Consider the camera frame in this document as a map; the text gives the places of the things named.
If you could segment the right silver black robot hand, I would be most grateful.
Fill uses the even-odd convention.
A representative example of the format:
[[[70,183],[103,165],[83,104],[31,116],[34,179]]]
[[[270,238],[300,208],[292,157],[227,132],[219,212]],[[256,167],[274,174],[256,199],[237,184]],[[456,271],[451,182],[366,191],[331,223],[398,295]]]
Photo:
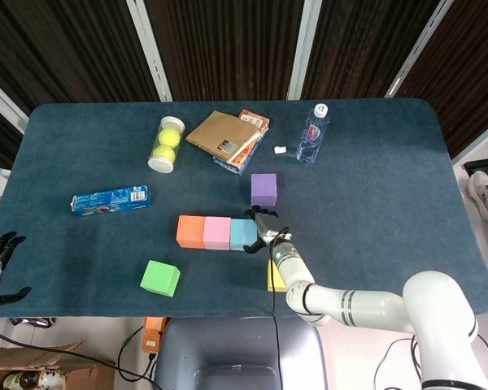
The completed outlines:
[[[246,253],[255,254],[262,248],[274,248],[281,242],[292,241],[289,228],[285,227],[276,211],[255,205],[246,210],[245,215],[252,219],[257,230],[257,240],[243,246]]]

